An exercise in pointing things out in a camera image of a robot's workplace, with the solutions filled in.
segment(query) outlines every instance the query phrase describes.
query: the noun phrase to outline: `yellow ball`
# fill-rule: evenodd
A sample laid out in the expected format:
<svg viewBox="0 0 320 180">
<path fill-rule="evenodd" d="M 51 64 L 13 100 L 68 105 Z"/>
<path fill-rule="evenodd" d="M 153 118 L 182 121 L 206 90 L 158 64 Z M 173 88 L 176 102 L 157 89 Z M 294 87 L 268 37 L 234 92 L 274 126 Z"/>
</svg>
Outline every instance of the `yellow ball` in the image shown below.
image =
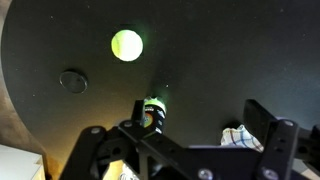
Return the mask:
<svg viewBox="0 0 320 180">
<path fill-rule="evenodd" d="M 143 50 L 141 37 L 134 31 L 121 30 L 111 41 L 113 54 L 122 61 L 136 60 Z"/>
</svg>

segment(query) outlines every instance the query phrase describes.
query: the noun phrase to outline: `plaid cloth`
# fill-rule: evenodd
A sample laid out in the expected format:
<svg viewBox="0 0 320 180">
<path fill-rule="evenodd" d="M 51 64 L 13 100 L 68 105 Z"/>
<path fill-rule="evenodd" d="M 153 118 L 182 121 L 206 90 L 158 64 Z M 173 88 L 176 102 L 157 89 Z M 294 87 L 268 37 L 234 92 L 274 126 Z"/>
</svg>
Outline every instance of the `plaid cloth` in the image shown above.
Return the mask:
<svg viewBox="0 0 320 180">
<path fill-rule="evenodd" d="M 241 146 L 262 152 L 263 146 L 252 136 L 244 125 L 237 129 L 227 128 L 222 132 L 221 146 Z"/>
</svg>

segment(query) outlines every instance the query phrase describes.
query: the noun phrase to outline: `black mount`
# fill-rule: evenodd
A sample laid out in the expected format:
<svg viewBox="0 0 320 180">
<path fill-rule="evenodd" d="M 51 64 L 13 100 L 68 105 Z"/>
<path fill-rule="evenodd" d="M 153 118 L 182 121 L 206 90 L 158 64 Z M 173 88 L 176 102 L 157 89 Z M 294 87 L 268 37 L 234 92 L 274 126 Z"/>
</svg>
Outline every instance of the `black mount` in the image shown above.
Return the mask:
<svg viewBox="0 0 320 180">
<path fill-rule="evenodd" d="M 302 159 L 320 175 L 320 125 L 311 131 L 291 120 L 277 120 L 254 100 L 244 109 L 246 128 L 263 144 L 263 153 L 247 148 L 186 149 L 166 136 L 140 126 L 143 101 L 131 120 L 106 131 L 82 131 L 61 179 L 102 179 L 109 164 L 123 160 L 144 179 L 306 179 L 292 170 Z"/>
</svg>

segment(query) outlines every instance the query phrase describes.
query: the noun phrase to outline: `white object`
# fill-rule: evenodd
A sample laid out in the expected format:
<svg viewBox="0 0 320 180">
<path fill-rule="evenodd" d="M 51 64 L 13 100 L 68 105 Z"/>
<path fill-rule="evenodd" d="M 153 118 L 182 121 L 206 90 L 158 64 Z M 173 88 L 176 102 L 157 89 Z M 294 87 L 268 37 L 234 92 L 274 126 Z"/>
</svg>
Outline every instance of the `white object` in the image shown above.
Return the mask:
<svg viewBox="0 0 320 180">
<path fill-rule="evenodd" d="M 0 145 L 1 180 L 45 180 L 42 156 Z"/>
</svg>

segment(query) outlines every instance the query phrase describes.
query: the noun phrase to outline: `green ball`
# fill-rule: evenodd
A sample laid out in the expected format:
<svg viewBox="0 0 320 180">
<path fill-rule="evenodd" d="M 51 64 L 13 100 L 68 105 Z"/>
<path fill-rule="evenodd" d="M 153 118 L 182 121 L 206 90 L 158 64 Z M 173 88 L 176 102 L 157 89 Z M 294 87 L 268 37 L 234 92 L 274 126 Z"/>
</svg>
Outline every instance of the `green ball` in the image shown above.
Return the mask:
<svg viewBox="0 0 320 180">
<path fill-rule="evenodd" d="M 111 41 L 113 54 L 122 61 L 136 60 L 143 50 L 141 37 L 134 31 L 121 30 Z"/>
</svg>

